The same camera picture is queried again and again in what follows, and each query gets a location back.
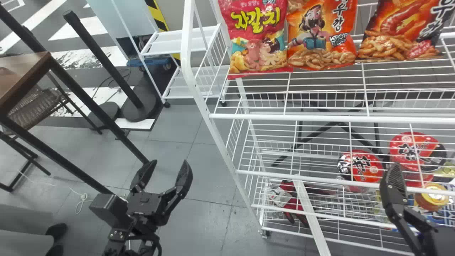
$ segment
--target stanchion base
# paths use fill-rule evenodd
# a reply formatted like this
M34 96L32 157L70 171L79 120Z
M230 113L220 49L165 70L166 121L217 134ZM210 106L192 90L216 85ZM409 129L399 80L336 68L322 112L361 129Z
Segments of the stanchion base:
M139 97L144 106L137 108L128 98L121 108L122 116L130 122L140 122L149 118L158 108L157 96L145 87L134 88L134 93Z
M117 103L114 103L114 102L105 102L103 104L100 105L100 108L106 112L106 114L112 119L112 120L115 120L117 119L117 115L119 113L119 107L117 105ZM103 122L101 122L100 119L98 119L98 117L96 117L96 115L94 113L90 113L88 115L88 118L95 124L96 127L98 127L99 129L105 129L107 128ZM94 130L93 127L87 123L87 127L90 129L90 130Z

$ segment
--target black shoe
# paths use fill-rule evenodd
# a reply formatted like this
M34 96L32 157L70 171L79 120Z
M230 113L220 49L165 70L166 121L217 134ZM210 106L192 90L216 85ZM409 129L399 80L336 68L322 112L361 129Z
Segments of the black shoe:
M53 246L47 253L46 256L63 256L63 245Z
M67 230L68 226L65 223L59 223L50 226L46 231L46 235L54 237L54 243L56 243L60 238L63 237Z

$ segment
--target wooden tabletop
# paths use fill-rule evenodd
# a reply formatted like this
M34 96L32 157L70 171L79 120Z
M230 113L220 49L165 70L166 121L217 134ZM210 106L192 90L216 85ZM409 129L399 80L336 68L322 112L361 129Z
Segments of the wooden tabletop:
M36 72L50 58L48 51L0 58L0 108L30 79L34 79Z

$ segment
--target red snack bag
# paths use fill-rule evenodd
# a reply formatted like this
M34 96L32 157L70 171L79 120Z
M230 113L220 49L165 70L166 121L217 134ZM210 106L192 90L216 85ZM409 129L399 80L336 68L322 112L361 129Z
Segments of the red snack bag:
M349 33L357 0L289 0L289 4L290 66L323 70L354 63L356 49Z
M441 56L435 45L454 9L451 0L379 0L366 27L359 59L403 61Z
M218 0L218 3L233 43L229 74L292 71L287 67L283 38L288 0Z

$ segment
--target yellow and black caution stripe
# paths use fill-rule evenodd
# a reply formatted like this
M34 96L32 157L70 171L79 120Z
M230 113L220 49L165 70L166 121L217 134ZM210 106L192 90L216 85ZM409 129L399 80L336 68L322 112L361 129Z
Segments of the yellow and black caution stripe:
M152 17L155 20L160 32L169 31L169 27L167 26L167 23L164 20L163 13L161 12L160 7L158 7L157 0L145 0L145 3L147 4L148 9L151 12ZM180 54L176 53L173 54L172 56L180 60Z

